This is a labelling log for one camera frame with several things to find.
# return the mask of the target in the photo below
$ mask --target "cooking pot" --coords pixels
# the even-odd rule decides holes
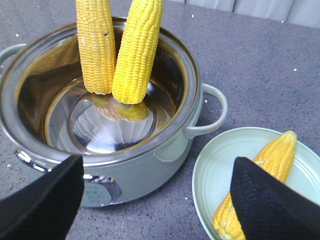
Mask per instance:
[[[117,51],[125,25],[125,18],[113,18]],[[83,207],[123,203],[154,191],[180,168],[193,138],[219,128],[227,115],[225,96],[200,83],[189,50],[163,28],[147,94],[137,105],[85,90],[76,24],[5,49],[0,63],[17,52],[1,80],[2,127],[33,176],[81,155]],[[204,94],[216,97],[222,111],[214,123],[196,126]]]

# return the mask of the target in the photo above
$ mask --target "gray countertop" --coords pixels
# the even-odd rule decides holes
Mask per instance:
[[[114,16],[127,16],[130,0],[110,2]],[[0,0],[0,9],[0,51],[76,21],[74,0]],[[193,202],[192,172],[205,144],[226,130],[294,130],[299,141],[320,154],[320,29],[173,1],[164,2],[162,26],[190,49],[201,81],[225,94],[227,119],[218,130],[194,139],[182,167],[159,189],[128,203],[80,208],[69,240],[209,239]],[[211,123],[219,113],[217,100],[205,96],[198,125]],[[14,149],[0,130],[0,198],[31,182]]]

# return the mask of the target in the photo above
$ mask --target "pot rim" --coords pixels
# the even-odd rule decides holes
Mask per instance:
[[[112,19],[114,27],[123,28],[127,20],[125,17],[113,17]],[[44,52],[40,54],[41,51],[48,51],[57,45],[53,44],[54,41],[56,43],[57,39],[66,40],[75,34],[77,34],[76,23],[71,23],[59,27],[28,44],[12,61],[0,82],[0,122],[2,123],[4,132],[11,141],[22,149],[26,149],[32,156],[53,164],[59,164],[74,153],[59,150],[43,143],[35,138],[21,122],[17,110],[19,92],[23,83],[21,78],[29,66],[26,65],[26,60],[31,58],[32,61],[32,58],[34,58],[32,61],[34,62],[36,57],[44,54]],[[180,50],[179,57],[181,57],[182,61],[177,62],[177,64],[185,70],[185,73],[183,73],[185,90],[176,113],[158,133],[134,146],[108,154],[82,154],[86,161],[88,160],[88,162],[84,161],[83,165],[85,167],[115,164],[142,156],[172,138],[188,119],[192,118],[192,114],[195,113],[200,99],[200,81],[197,64],[190,50],[176,36],[163,27],[160,28],[159,39],[169,43],[170,47],[173,46]]]

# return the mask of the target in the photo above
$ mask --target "light green plate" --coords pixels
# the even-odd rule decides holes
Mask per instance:
[[[199,154],[192,174],[193,201],[212,240],[219,239],[212,218],[230,190],[235,158],[253,159],[268,142],[280,135],[280,132],[260,127],[234,128],[214,137]],[[297,143],[286,184],[320,205],[320,158],[301,142]]]

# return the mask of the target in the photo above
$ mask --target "pot handle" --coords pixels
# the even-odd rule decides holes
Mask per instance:
[[[193,139],[195,136],[208,134],[218,129],[226,120],[228,112],[228,101],[225,95],[214,86],[208,84],[202,84],[202,94],[208,94],[214,96],[221,103],[222,111],[219,119],[206,126],[188,126],[185,131],[185,137],[187,139]]]
[[[9,57],[19,52],[21,49],[23,49],[26,46],[25,43],[23,44],[17,44],[13,46],[9,46],[2,52],[0,52],[0,65]]]

